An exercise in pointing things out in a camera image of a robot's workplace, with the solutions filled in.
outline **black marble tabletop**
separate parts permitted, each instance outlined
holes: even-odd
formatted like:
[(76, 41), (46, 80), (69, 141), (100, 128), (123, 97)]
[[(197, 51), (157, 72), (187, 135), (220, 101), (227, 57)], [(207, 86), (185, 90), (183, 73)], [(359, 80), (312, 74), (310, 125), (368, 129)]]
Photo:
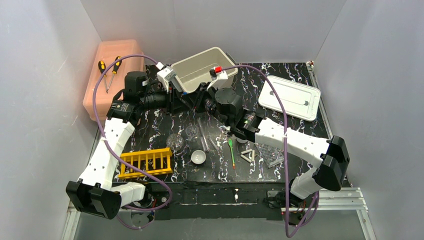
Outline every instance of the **black marble tabletop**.
[[(297, 83), (312, 86), (310, 75), (305, 63), (254, 63), (252, 66), (262, 70), (266, 75), (273, 75), (284, 79), (292, 80)], [(156, 77), (156, 68), (147, 66), (146, 73), (148, 77)], [(232, 88), (244, 99), (244, 107), (265, 113), (273, 121), (283, 124), (283, 114), (263, 108), (258, 104), (258, 97), (264, 85), (264, 80), (259, 74), (250, 69), (239, 69), (238, 74), (234, 76)], [(143, 114), (141, 124), (135, 129), (123, 153), (144, 151), (152, 149), (166, 148), (166, 139), (171, 134), (180, 134), (187, 139), (186, 127), (190, 124), (196, 124), (197, 118), (200, 118), (203, 128), (206, 131), (206, 137), (216, 141), (218, 151), (211, 150), (206, 153), (206, 161), (202, 165), (195, 165), (191, 162), (191, 153), (201, 149), (200, 140), (196, 142), (185, 141), (185, 146), (180, 153), (171, 157), (173, 173), (157, 175), (165, 182), (283, 182), (284, 166), (280, 163), (274, 167), (268, 168), (252, 142), (244, 144), (238, 143), (233, 137), (233, 149), (235, 158), (235, 170), (233, 169), (230, 148), (228, 146), (228, 137), (224, 133), (224, 126), (215, 118), (207, 113), (183, 112), (177, 115), (168, 116), (162, 110), (150, 110)], [(288, 116), (288, 126), (296, 131), (307, 135), (328, 138), (321, 111), (318, 110), (314, 121), (301, 120), (296, 117)], [(240, 152), (247, 149), (254, 149), (258, 156), (255, 161), (248, 163), (240, 157)], [(311, 166), (300, 158), (289, 154), (288, 173), (289, 179), (306, 172)], [(116, 169), (115, 180), (119, 181), (117, 174), (120, 169)]]

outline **orange plastic box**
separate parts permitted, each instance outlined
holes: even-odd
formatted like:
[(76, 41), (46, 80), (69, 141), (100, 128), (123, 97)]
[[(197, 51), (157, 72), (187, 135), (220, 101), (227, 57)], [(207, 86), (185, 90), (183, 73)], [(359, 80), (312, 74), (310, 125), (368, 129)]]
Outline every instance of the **orange plastic box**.
[[(103, 41), (98, 45), (97, 54), (91, 69), (90, 78), (88, 80), (87, 89), (85, 90), (84, 101), (82, 104), (90, 115), (91, 120), (95, 121), (96, 117), (93, 111), (93, 91), (97, 80), (100, 78), (99, 61), (104, 61), (106, 67), (115, 61), (117, 56), (126, 56), (130, 54), (143, 54), (140, 46), (135, 40), (119, 40), (119, 41)], [(112, 78), (113, 67), (106, 73), (106, 82)], [(106, 114), (112, 104), (112, 98), (124, 88), (124, 78), (128, 72), (145, 71), (145, 61), (142, 57), (130, 57), (122, 60), (117, 74), (113, 78), (108, 93), (106, 93), (104, 79), (102, 79), (95, 96), (97, 113), (101, 121), (106, 120)]]

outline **yellow test tube rack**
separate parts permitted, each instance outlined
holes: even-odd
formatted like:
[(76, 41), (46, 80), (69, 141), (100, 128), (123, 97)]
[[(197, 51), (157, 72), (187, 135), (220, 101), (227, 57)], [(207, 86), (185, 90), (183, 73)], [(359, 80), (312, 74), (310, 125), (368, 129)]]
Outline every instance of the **yellow test tube rack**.
[[(140, 169), (140, 167), (145, 166), (145, 172), (150, 175), (159, 175), (159, 174), (171, 174), (173, 171), (171, 169), (171, 156), (172, 152), (169, 147), (160, 148), (154, 150), (145, 150), (145, 151), (134, 151), (122, 153), (120, 158), (125, 162), (131, 164)], [(156, 159), (160, 159), (160, 168), (156, 166)], [(152, 160), (152, 168), (149, 170), (149, 160)], [(130, 169), (129, 173), (126, 172), (126, 166), (124, 164), (120, 165), (120, 174), (118, 175), (119, 179), (132, 179), (138, 177), (144, 177), (145, 175), (140, 172), (134, 172)]]

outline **white lid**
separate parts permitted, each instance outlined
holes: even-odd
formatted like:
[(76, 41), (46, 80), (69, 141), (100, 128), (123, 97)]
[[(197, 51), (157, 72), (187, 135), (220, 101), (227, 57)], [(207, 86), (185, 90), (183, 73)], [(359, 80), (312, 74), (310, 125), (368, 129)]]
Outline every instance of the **white lid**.
[(194, 164), (202, 164), (206, 160), (206, 154), (202, 150), (196, 150), (191, 154), (191, 161)]
[[(318, 88), (277, 76), (270, 75), (268, 79), (278, 93), (288, 115), (307, 121), (317, 118), (321, 97), (321, 91)], [(267, 81), (263, 85), (258, 102), (264, 108), (283, 112)]]

